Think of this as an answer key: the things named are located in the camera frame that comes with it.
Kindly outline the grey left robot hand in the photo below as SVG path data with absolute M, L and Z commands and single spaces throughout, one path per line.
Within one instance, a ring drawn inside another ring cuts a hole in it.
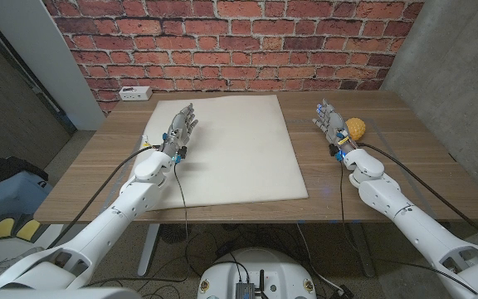
M 198 120 L 195 118 L 193 104 L 182 108 L 174 117 L 161 146 L 161 151 L 170 157 L 187 145 Z

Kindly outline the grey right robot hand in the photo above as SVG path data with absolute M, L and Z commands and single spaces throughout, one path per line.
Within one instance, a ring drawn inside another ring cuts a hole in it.
M 358 148 L 350 136 L 349 128 L 342 116 L 326 99 L 317 105 L 316 113 L 317 116 L 312 121 L 320 128 L 329 142 L 331 156 L 342 159 L 350 151 Z

